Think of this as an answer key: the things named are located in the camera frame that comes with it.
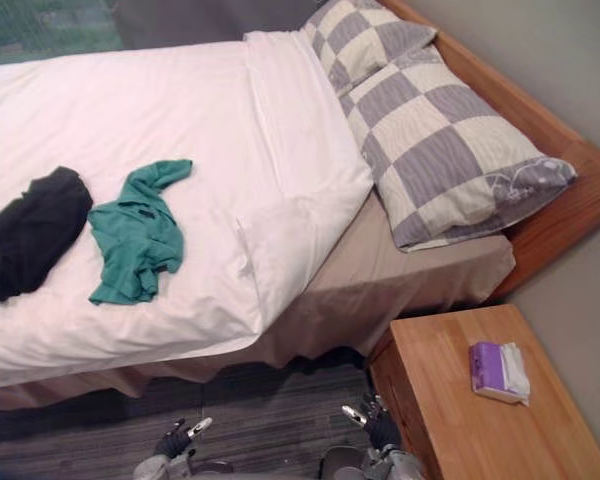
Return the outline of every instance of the checkered pillow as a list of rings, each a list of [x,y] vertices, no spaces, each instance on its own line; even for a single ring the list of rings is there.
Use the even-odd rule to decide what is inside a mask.
[[[396,245],[407,251],[513,225],[576,177],[457,78],[433,46],[402,55],[340,102]]]
[[[405,22],[374,0],[330,0],[305,24],[338,96],[403,53],[435,37],[431,27]]]

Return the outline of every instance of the white duvet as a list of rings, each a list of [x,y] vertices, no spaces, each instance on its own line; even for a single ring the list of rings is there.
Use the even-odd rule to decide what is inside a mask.
[[[307,285],[371,186],[301,33],[0,67],[0,210],[58,165],[94,203],[132,170],[190,158],[163,198],[185,238],[151,303],[94,306],[87,224],[40,289],[0,304],[0,386],[220,354]]]

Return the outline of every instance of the gray carpet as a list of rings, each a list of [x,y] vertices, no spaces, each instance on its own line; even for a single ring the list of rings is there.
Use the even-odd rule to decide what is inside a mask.
[[[340,414],[367,391],[360,358],[334,352],[284,370],[233,367],[207,384],[153,381],[140,399],[95,392],[58,405],[0,412],[0,472],[30,480],[130,480],[174,420],[214,423],[196,459],[227,460],[236,471],[316,477],[333,445],[366,447]]]

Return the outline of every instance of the window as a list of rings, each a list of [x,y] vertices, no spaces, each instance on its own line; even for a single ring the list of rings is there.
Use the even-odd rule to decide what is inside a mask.
[[[121,50],[115,0],[0,0],[0,63]]]

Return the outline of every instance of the wooden headboard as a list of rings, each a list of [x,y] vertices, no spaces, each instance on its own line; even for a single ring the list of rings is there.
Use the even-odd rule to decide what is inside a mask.
[[[433,25],[403,0],[379,0],[396,15]],[[551,205],[504,231],[516,267],[492,294],[505,297],[600,226],[600,150],[458,41],[438,29],[434,42],[449,68],[542,152],[573,165],[578,179]]]

